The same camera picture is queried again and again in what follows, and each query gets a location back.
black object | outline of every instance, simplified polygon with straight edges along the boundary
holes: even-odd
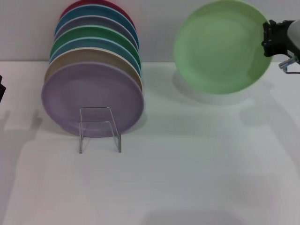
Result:
[[[300,50],[292,43],[287,35],[287,30],[294,20],[285,20],[276,23],[273,20],[263,24],[263,42],[264,55],[270,57],[277,54],[283,54],[290,58],[291,53],[300,59]]]
[[[2,76],[0,76],[0,102],[3,98],[3,95],[4,95],[4,92],[6,90],[6,87],[4,87],[2,84],[1,84],[1,81],[2,81]]]

white wall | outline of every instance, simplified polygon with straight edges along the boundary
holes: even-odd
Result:
[[[135,22],[143,61],[173,61],[173,41],[190,13],[211,0],[111,0]],[[47,60],[61,12],[74,0],[0,0],[0,60]],[[268,19],[299,19],[299,0],[247,0]]]

red plate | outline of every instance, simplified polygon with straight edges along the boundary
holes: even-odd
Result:
[[[99,4],[99,5],[107,6],[107,7],[110,7],[110,8],[113,8],[113,9],[119,11],[132,23],[132,25],[135,28],[135,25],[134,25],[133,21],[131,20],[130,16],[123,9],[121,9],[119,6],[113,4],[109,1],[105,1],[105,0],[80,0],[80,1],[74,2],[72,5],[70,5],[68,8],[65,9],[65,11],[61,14],[60,18],[62,18],[71,9],[76,8],[78,6],[88,5],[88,4]]]

plate stand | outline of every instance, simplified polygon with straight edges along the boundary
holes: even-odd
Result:
[[[88,112],[98,112],[103,113],[106,112],[108,116],[111,118],[111,121],[87,121],[84,119],[84,115]],[[81,108],[80,109],[80,123],[79,123],[79,141],[80,141],[80,150],[79,154],[83,153],[83,140],[84,140],[84,129],[83,127],[87,127],[88,125],[103,127],[109,126],[112,131],[112,136],[114,138],[114,142],[116,144],[117,150],[121,153],[121,134],[118,133],[117,126],[115,120],[113,118],[113,113],[110,107],[93,107],[93,108]]]

white table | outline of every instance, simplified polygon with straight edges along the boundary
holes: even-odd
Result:
[[[46,69],[0,63],[0,224],[299,224],[300,75],[273,63],[252,97],[204,98],[174,64],[144,63],[145,114],[123,153],[107,138],[79,155],[43,109]]]

